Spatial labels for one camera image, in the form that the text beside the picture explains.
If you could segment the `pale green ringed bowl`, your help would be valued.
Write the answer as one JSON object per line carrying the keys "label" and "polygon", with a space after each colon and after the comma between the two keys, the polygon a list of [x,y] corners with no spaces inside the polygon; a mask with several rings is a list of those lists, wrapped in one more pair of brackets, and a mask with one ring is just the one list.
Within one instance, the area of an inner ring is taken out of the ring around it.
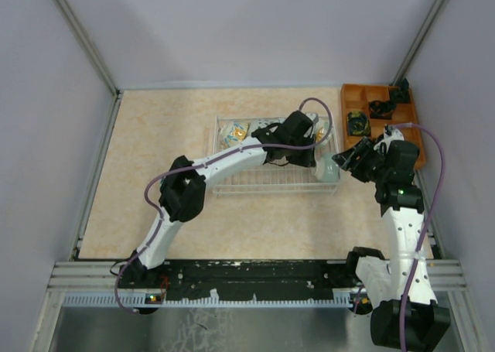
{"label": "pale green ringed bowl", "polygon": [[321,183],[338,183],[340,181],[340,168],[333,160],[334,152],[322,154],[316,160],[314,176]]}

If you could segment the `blue bowl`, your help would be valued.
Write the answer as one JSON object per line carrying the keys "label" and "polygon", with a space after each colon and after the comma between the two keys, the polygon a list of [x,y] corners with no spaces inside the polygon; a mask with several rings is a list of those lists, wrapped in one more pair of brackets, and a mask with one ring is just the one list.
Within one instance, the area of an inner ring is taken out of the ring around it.
{"label": "blue bowl", "polygon": [[260,128],[266,128],[269,125],[272,124],[281,124],[285,118],[283,117],[278,117],[278,118],[256,118],[250,122],[249,126],[249,131],[248,134],[252,134],[254,131],[260,129]]}

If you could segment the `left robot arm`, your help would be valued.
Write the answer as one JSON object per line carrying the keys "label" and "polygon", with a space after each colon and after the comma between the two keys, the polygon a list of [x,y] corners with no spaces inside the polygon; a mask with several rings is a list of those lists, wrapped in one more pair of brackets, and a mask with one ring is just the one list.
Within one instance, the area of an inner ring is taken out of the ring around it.
{"label": "left robot arm", "polygon": [[156,285],[161,278],[159,266],[179,229],[201,213],[206,192],[227,177],[282,159],[313,167],[318,120],[316,113],[294,111],[283,122],[256,128],[237,145],[214,155],[197,160],[181,155],[175,159],[167,173],[153,180],[160,182],[158,203],[149,199],[150,188],[145,188],[145,200],[157,209],[157,216],[145,240],[120,267],[118,275],[146,288]]}

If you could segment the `white wire dish rack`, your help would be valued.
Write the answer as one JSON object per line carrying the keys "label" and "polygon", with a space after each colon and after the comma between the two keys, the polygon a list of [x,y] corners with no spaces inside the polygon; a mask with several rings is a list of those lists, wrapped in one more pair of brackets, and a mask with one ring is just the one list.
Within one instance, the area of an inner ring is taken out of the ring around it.
{"label": "white wire dish rack", "polygon": [[[338,152],[336,130],[330,132],[329,147],[316,148],[315,159],[327,152]],[[330,193],[334,194],[340,184],[321,183],[314,176],[314,168],[294,166],[286,159],[276,160],[262,166],[244,169],[227,177],[213,187],[216,195],[241,195],[261,193]]]}

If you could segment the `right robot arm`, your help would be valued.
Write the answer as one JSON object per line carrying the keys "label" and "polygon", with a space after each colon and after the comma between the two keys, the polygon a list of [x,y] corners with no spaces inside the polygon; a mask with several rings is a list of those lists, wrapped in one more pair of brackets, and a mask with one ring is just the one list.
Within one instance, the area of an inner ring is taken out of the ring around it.
{"label": "right robot arm", "polygon": [[389,258],[377,249],[355,247],[345,275],[351,285],[366,290],[373,343],[401,351],[433,351],[451,324],[449,310],[438,304],[432,290],[422,249],[425,207],[413,182],[419,153],[415,144],[400,137],[378,143],[364,137],[333,156],[352,177],[375,185]]}

